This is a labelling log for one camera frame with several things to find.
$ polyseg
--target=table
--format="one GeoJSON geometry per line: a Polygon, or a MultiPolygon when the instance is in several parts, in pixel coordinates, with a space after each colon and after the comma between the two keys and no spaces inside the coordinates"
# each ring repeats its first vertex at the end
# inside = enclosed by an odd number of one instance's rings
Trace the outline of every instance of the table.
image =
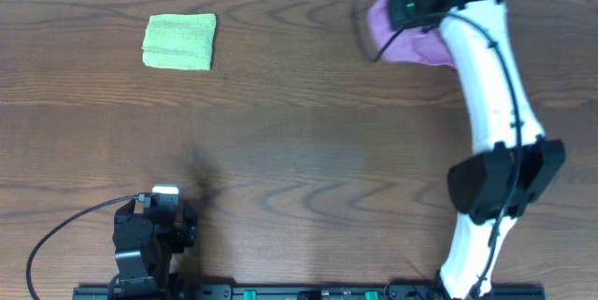
{"type": "MultiPolygon", "coordinates": [[[[0,0],[0,297],[68,216],[176,183],[201,239],[173,262],[239,283],[432,279],[471,154],[455,71],[369,64],[350,0],[0,0]],[[213,69],[148,68],[150,15],[218,14],[213,69]]],[[[522,81],[562,171],[506,240],[497,282],[598,292],[598,0],[508,0],[522,81]]],[[[108,207],[34,263],[43,299],[117,272],[108,207]]]]}

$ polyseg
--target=green towel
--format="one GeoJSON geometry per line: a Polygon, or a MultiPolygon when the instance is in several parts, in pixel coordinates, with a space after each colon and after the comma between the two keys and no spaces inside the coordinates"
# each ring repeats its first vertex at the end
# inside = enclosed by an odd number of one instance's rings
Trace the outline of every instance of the green towel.
{"type": "Polygon", "coordinates": [[[158,68],[209,70],[216,15],[155,15],[143,40],[143,63],[158,68]]]}

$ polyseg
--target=wooden tabletop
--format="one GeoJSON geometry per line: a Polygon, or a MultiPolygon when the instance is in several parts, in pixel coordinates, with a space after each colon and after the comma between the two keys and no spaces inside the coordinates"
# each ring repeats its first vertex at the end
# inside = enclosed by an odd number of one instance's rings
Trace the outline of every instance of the wooden tabletop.
{"type": "MultiPolygon", "coordinates": [[[[506,239],[493,280],[598,295],[598,0],[508,0],[522,81],[567,162],[506,239]]],[[[0,0],[0,298],[34,244],[156,182],[200,210],[173,266],[239,283],[432,279],[471,154],[454,70],[360,56],[350,0],[0,0]],[[212,70],[145,67],[150,15],[216,13],[212,70]]],[[[43,299],[116,274],[116,207],[39,251],[43,299]]]]}

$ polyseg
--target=white arm segment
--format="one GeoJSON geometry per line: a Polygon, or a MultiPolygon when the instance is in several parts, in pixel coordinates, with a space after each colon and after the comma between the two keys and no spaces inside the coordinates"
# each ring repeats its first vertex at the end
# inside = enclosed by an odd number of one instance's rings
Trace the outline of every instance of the white arm segment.
{"type": "MultiPolygon", "coordinates": [[[[467,4],[464,10],[454,8],[451,11],[458,11],[460,15],[479,23],[498,41],[519,104],[523,123],[522,144],[535,143],[538,136],[544,135],[544,130],[535,118],[521,85],[506,29],[505,4],[496,4],[493,0],[478,1],[467,4]]],[[[489,42],[468,23],[451,17],[446,17],[440,23],[440,30],[459,72],[469,111],[474,154],[491,151],[494,144],[501,141],[505,142],[507,148],[515,147],[515,130],[511,127],[514,122],[511,97],[503,68],[495,52],[488,49],[489,42]]],[[[482,294],[491,290],[490,276],[494,262],[508,230],[516,221],[505,217],[501,222],[496,252],[487,279],[482,283],[482,294]]],[[[468,215],[458,214],[449,258],[440,269],[440,278],[452,298],[465,298],[482,274],[490,257],[488,241],[493,225],[494,220],[475,225],[468,215]]]]}

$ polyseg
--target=wire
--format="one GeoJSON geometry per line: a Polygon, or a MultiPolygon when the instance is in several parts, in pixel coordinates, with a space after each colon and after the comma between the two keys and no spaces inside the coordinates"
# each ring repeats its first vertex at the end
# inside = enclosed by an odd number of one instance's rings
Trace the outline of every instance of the wire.
{"type": "Polygon", "coordinates": [[[31,294],[31,297],[34,298],[35,300],[40,300],[39,296],[37,296],[36,293],[36,289],[34,288],[34,283],[32,281],[31,278],[31,266],[34,262],[34,257],[36,257],[36,253],[39,250],[39,248],[41,248],[41,246],[55,233],[58,232],[58,230],[64,228],[65,225],[67,225],[68,223],[76,220],[77,218],[90,213],[92,211],[95,211],[101,207],[106,207],[106,206],[110,206],[122,201],[128,201],[128,200],[136,200],[138,199],[138,195],[130,195],[130,196],[124,196],[124,197],[120,197],[120,198],[115,198],[113,200],[101,203],[97,206],[93,206],[93,207],[88,207],[83,211],[80,211],[79,213],[69,217],[66,221],[63,221],[62,223],[58,224],[58,226],[56,226],[55,228],[52,229],[52,231],[48,232],[47,235],[45,235],[43,238],[41,238],[41,240],[36,244],[36,246],[34,247],[33,250],[31,250],[31,254],[29,254],[29,259],[27,260],[27,268],[25,269],[25,278],[27,279],[27,288],[29,289],[29,294],[31,294]]]}
{"type": "Polygon", "coordinates": [[[357,41],[357,46],[358,46],[362,56],[369,62],[375,63],[382,58],[382,55],[384,54],[384,52],[391,46],[392,42],[396,39],[396,37],[398,37],[403,32],[403,30],[400,30],[400,31],[397,31],[396,33],[394,33],[391,36],[391,38],[389,38],[389,40],[386,41],[386,43],[384,44],[382,49],[380,49],[375,56],[371,56],[369,54],[369,52],[367,51],[365,44],[363,43],[363,35],[362,35],[362,31],[360,29],[361,11],[358,8],[358,5],[360,4],[360,2],[361,2],[361,0],[353,0],[353,4],[351,6],[352,11],[351,11],[350,18],[351,18],[351,26],[353,29],[353,35],[355,36],[355,40],[357,41]]]}
{"type": "Polygon", "coordinates": [[[494,226],[492,227],[492,230],[491,230],[491,235],[490,235],[490,239],[488,242],[488,246],[490,247],[490,256],[488,257],[488,261],[486,262],[486,265],[484,266],[482,274],[480,276],[478,276],[476,284],[474,284],[474,286],[472,287],[472,289],[469,292],[470,296],[472,296],[474,299],[479,299],[479,297],[480,297],[479,292],[481,290],[481,285],[484,282],[484,280],[486,279],[486,277],[488,276],[488,273],[490,272],[490,269],[492,266],[492,261],[494,260],[494,255],[496,254],[496,246],[497,246],[498,237],[500,236],[501,222],[503,221],[503,218],[505,217],[505,215],[508,213],[508,208],[511,204],[511,201],[513,200],[513,196],[515,195],[515,192],[517,190],[517,184],[518,184],[519,178],[520,178],[521,162],[523,160],[523,146],[522,146],[522,141],[521,141],[521,117],[520,117],[520,110],[519,110],[519,104],[517,101],[517,96],[515,94],[515,86],[513,85],[513,80],[511,79],[511,76],[509,75],[505,56],[498,48],[498,42],[488,33],[488,30],[486,30],[484,27],[482,27],[479,23],[477,23],[463,15],[460,15],[460,14],[450,13],[450,12],[431,13],[431,14],[426,15],[424,18],[426,18],[426,19],[433,19],[433,18],[444,19],[446,17],[451,17],[451,18],[454,18],[454,19],[457,19],[460,21],[464,21],[465,23],[467,23],[467,24],[471,25],[473,28],[475,28],[480,34],[482,34],[488,40],[488,43],[489,43],[488,48],[494,50],[494,53],[496,53],[496,56],[498,57],[498,61],[500,62],[501,67],[503,68],[503,74],[505,75],[506,85],[508,87],[509,95],[511,97],[511,105],[513,106],[513,115],[515,116],[515,124],[513,126],[513,127],[515,127],[515,142],[516,142],[515,149],[514,149],[514,155],[515,155],[514,158],[515,159],[514,159],[514,163],[513,163],[513,171],[511,172],[511,177],[510,177],[510,182],[509,182],[510,188],[507,192],[505,200],[503,201],[503,204],[501,205],[500,211],[498,212],[498,215],[495,218],[494,226]]]}

